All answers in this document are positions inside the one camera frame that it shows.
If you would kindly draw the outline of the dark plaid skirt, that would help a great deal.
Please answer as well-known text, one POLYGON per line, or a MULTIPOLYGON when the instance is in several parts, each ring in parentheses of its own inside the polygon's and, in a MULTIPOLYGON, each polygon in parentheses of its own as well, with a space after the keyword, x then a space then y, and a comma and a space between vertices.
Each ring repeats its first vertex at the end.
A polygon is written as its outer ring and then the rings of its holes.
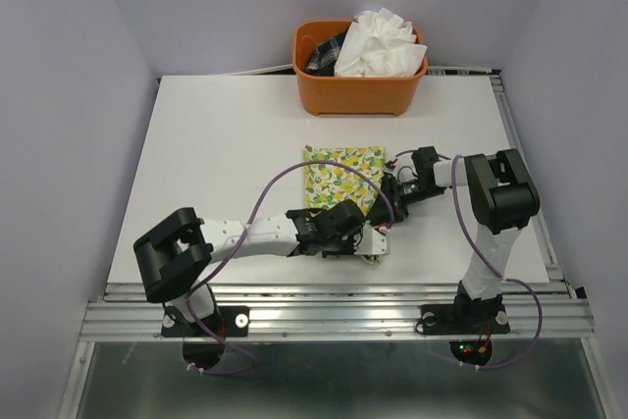
POLYGON ((327 41, 318 43, 307 61, 304 72, 316 77, 333 77, 345 37, 344 31, 327 41))

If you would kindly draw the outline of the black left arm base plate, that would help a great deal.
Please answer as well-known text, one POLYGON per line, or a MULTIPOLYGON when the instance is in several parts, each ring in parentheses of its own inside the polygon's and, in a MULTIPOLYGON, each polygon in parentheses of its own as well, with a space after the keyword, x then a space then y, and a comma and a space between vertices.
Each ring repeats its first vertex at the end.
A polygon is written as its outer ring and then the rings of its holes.
MULTIPOLYGON (((246 338, 250 321, 247 306, 222 306, 214 314, 201 319, 202 324, 221 338, 246 338)), ((206 332, 196 321, 188 321, 174 306, 165 307, 162 319, 161 336, 163 338, 199 338, 206 332)))

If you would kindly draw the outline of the white skirt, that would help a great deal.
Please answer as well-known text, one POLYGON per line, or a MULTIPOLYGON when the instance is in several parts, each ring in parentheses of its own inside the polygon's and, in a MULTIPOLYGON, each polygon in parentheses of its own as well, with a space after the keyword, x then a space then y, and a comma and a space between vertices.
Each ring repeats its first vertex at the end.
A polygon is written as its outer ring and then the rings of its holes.
POLYGON ((427 50, 411 21, 386 8, 364 11, 346 32, 334 74, 342 78, 409 78, 421 69, 427 50))

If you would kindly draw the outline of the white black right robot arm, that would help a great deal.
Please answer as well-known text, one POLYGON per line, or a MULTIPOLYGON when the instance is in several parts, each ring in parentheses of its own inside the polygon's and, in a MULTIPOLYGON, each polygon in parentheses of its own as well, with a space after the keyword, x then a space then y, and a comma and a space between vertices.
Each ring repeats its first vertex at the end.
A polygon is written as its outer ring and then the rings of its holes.
POLYGON ((471 236, 462 219, 460 197, 455 195, 456 218, 472 257, 451 304, 419 307, 417 330, 428 336, 507 334, 502 302, 505 269, 515 241, 540 210, 539 194, 520 153, 506 149, 489 156, 448 160, 429 146, 412 151, 411 159, 415 178, 401 183, 385 174, 381 182, 384 194, 369 209, 368 221, 387 226, 393 210, 399 223, 408 216, 409 205, 465 185, 477 222, 477 233, 471 236))

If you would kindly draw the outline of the aluminium front rail frame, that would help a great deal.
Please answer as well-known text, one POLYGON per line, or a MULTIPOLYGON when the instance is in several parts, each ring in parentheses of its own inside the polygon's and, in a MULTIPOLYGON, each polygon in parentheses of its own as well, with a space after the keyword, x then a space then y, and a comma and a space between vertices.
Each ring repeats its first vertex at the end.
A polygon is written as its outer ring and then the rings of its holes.
MULTIPOLYGON (((523 288, 508 284, 503 302, 510 340, 531 338, 537 314, 544 314, 544 339, 579 339, 595 333, 589 302, 567 284, 537 284, 535 302, 523 288)), ((215 284, 219 306, 249 309, 247 341, 296 342, 327 340, 421 340, 415 330, 423 304, 445 305, 453 284, 259 285, 215 284)), ((140 284, 110 284, 88 304, 79 338, 82 341, 159 341, 163 309, 145 300, 140 284)))

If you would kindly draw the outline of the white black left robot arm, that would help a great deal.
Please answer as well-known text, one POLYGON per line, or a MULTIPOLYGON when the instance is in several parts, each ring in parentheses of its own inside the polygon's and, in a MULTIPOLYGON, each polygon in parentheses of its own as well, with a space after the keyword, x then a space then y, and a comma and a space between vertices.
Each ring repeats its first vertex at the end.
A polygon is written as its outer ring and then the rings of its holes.
POLYGON ((201 274, 236 258, 314 256, 343 250, 366 219, 351 200, 330 210, 288 210, 250 223, 204 221, 192 207, 176 210, 133 244, 146 300, 175 308, 196 334, 211 333, 220 311, 201 274))

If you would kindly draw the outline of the orange plastic basket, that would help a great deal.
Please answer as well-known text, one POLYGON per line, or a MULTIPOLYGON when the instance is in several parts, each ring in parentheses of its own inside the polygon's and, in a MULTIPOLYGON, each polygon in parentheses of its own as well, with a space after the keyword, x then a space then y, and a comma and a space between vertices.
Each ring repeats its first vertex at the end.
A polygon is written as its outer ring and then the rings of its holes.
POLYGON ((318 20, 296 29, 292 66, 303 108, 312 115, 403 114, 414 98, 420 79, 427 74, 427 59, 414 76, 405 78, 319 77, 305 72, 318 43, 347 30, 349 25, 349 20, 318 20))

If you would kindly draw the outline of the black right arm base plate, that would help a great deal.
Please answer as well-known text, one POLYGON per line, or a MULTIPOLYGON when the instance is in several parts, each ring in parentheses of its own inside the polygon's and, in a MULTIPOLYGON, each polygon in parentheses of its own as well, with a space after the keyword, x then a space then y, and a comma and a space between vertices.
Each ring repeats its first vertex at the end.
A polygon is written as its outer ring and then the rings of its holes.
POLYGON ((503 304, 470 306, 452 304, 423 304, 419 307, 421 326, 426 336, 473 336, 486 334, 505 335, 510 333, 506 310, 503 304))

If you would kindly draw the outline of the lemon print skirt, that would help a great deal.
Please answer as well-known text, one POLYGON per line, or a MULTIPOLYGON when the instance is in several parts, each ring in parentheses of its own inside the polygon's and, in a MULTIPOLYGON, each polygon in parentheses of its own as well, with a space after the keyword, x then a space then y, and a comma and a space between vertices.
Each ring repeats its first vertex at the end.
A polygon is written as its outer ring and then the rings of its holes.
MULTIPOLYGON (((305 161, 325 160, 344 164, 359 171, 376 185, 384 175, 385 150, 381 146, 313 147, 306 144, 305 161)), ((308 208, 330 209, 345 199, 354 201, 366 215, 378 192, 363 179, 343 168, 315 164, 304 168, 305 204, 308 208)))

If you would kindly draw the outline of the aluminium right side rail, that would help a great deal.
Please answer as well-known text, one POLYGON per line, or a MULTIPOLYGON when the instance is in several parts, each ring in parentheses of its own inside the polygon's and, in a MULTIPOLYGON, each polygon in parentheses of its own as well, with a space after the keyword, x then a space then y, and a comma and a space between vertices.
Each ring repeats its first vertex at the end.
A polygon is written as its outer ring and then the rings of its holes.
MULTIPOLYGON (((511 114, 511 109, 506 97, 506 91, 501 77, 500 75, 489 75, 489 79, 508 142, 511 147, 516 148, 520 152, 523 162, 527 164, 527 159, 523 150, 522 142, 520 140, 513 116, 511 114)), ((538 215, 535 217, 533 226, 537 238, 542 241, 542 253, 545 257, 549 281, 551 283, 563 284, 564 288, 561 288, 559 290, 560 292, 570 292, 570 284, 566 281, 562 269, 559 265, 558 257, 550 240, 550 234, 542 210, 540 210, 538 215)))

